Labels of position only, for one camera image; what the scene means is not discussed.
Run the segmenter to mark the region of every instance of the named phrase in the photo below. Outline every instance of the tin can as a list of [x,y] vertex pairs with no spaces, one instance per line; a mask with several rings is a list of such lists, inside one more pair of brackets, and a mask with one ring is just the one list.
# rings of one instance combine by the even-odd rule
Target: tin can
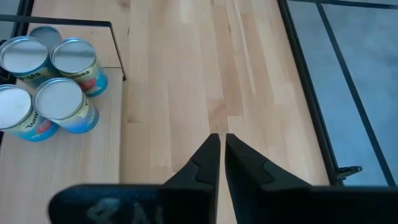
[[33,107],[73,134],[93,129],[100,116],[79,85],[68,78],[53,78],[41,84],[33,96]]
[[32,88],[60,76],[51,65],[46,46],[29,36],[11,38],[0,46],[0,67]]
[[62,40],[61,34],[56,28],[50,26],[40,26],[32,29],[29,33],[31,37],[35,37],[40,40],[49,52],[51,52],[52,47]]
[[38,142],[53,136],[58,125],[39,115],[32,96],[17,85],[0,85],[0,131]]
[[62,40],[53,47],[50,58],[55,68],[64,77],[77,82],[87,96],[98,96],[108,86],[94,47],[84,39]]

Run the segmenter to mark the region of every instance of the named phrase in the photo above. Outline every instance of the black metal bar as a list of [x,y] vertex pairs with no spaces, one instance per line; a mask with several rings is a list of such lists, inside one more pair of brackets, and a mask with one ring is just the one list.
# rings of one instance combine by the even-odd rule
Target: black metal bar
[[319,14],[321,16],[322,22],[325,25],[325,29],[326,29],[326,32],[328,33],[333,50],[335,51],[337,60],[340,64],[344,78],[348,85],[349,92],[351,93],[351,95],[354,99],[355,106],[358,110],[359,116],[361,117],[361,121],[364,125],[366,133],[368,134],[368,138],[372,144],[372,147],[373,147],[374,153],[377,157],[377,160],[379,161],[379,164],[380,164],[381,170],[383,171],[384,177],[386,178],[389,186],[395,187],[396,186],[395,180],[394,180],[391,170],[387,164],[386,158],[384,157],[383,151],[381,150],[379,141],[377,140],[376,134],[374,133],[371,122],[366,114],[365,108],[361,101],[361,97],[359,96],[359,93],[358,93],[357,89],[355,88],[353,78],[351,77],[351,74],[348,70],[347,64],[344,60],[343,53],[341,53],[341,50],[337,43],[336,37],[331,29],[331,25],[326,16],[326,12],[320,3],[316,3],[316,5],[318,8]]
[[48,17],[37,17],[37,16],[14,16],[14,15],[5,15],[5,14],[0,14],[0,21],[71,25],[71,26],[93,26],[93,27],[111,26],[110,21],[91,21],[91,20],[81,20],[81,19],[62,19],[62,18],[48,18]]
[[[21,0],[18,5],[17,16],[30,16],[34,0]],[[26,35],[29,24],[25,22],[15,22],[12,30],[12,37]]]
[[336,171],[338,170],[336,157],[331,146],[328,131],[326,130],[325,121],[323,120],[322,112],[315,94],[315,90],[313,88],[313,84],[307,68],[307,63],[305,62],[304,54],[297,37],[292,16],[290,15],[287,0],[278,0],[278,4],[285,25],[287,37],[289,38],[292,54],[294,56],[294,60],[297,66],[298,75],[300,77],[300,81],[303,87],[305,99],[307,101],[307,106],[310,112],[313,127],[317,135],[329,182],[331,185],[343,185],[343,182],[338,180],[336,176]]
[[393,5],[393,4],[380,4],[380,3],[355,2],[355,1],[338,1],[338,0],[290,0],[290,1],[332,4],[336,6],[366,7],[373,9],[398,9],[398,5]]

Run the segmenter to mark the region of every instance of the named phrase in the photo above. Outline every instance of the can label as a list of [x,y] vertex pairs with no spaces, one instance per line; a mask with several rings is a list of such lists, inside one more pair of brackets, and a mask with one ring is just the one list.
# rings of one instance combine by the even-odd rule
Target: can label
[[32,73],[23,75],[13,73],[13,75],[32,88],[39,87],[40,84],[51,78],[60,77],[60,74],[56,69],[52,65],[49,65],[49,61],[46,62],[44,67],[41,67]]
[[70,78],[79,84],[84,93],[89,96],[98,96],[105,91],[108,86],[108,78],[102,69],[100,62],[97,60],[90,68],[79,73],[63,73],[61,74]]
[[72,116],[65,119],[53,119],[59,126],[74,134],[85,133],[95,127],[100,114],[97,107],[84,96],[81,108]]
[[43,141],[57,132],[58,125],[32,110],[26,119],[15,127],[2,131],[19,136],[28,141]]

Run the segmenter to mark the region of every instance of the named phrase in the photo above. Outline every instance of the metal can lid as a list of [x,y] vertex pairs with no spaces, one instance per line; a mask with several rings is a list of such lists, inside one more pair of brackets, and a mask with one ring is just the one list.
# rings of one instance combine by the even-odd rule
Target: metal can lid
[[0,85],[0,129],[11,128],[20,123],[32,108],[32,98],[16,85]]
[[11,73],[31,72],[43,65],[48,53],[34,37],[14,37],[0,46],[0,66]]
[[95,62],[95,50],[84,39],[67,38],[53,47],[50,58],[55,68],[61,72],[78,73]]
[[33,107],[45,118],[64,119],[79,109],[83,92],[67,78],[52,78],[43,82],[33,96]]
[[29,35],[39,39],[51,51],[52,47],[61,41],[61,34],[56,28],[50,26],[40,26],[33,29]]

